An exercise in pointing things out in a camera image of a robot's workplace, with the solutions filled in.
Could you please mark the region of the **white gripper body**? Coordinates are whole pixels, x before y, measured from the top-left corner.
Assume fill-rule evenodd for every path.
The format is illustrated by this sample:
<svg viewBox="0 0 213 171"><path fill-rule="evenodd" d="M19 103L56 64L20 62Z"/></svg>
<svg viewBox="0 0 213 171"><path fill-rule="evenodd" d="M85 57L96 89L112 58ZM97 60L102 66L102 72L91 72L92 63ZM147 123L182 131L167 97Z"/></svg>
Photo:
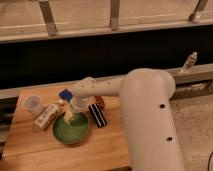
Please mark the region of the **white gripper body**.
<svg viewBox="0 0 213 171"><path fill-rule="evenodd" d="M73 97L71 106L74 113L80 113L88 110L89 98Z"/></svg>

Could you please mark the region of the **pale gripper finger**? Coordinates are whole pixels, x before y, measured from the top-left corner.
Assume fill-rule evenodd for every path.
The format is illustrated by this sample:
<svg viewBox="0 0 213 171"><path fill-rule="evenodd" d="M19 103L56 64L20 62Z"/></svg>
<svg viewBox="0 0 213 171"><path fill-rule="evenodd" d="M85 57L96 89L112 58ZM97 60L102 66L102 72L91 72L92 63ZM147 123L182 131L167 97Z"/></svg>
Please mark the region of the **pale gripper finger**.
<svg viewBox="0 0 213 171"><path fill-rule="evenodd" d="M67 110L65 112L65 115L64 115L64 121L69 125L71 126L72 125L72 121L74 120L74 116L75 114L70 111L70 110Z"/></svg>

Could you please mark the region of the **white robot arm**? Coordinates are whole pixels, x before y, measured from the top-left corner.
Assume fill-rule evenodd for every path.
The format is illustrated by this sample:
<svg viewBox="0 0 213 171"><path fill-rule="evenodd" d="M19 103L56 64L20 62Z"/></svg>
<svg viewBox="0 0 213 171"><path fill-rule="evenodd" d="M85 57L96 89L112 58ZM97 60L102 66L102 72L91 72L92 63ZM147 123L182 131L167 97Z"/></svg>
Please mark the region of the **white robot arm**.
<svg viewBox="0 0 213 171"><path fill-rule="evenodd" d="M74 111L91 96L117 96L132 171L185 171L169 99L176 83L160 69L140 68L105 81L87 77L69 88Z"/></svg>

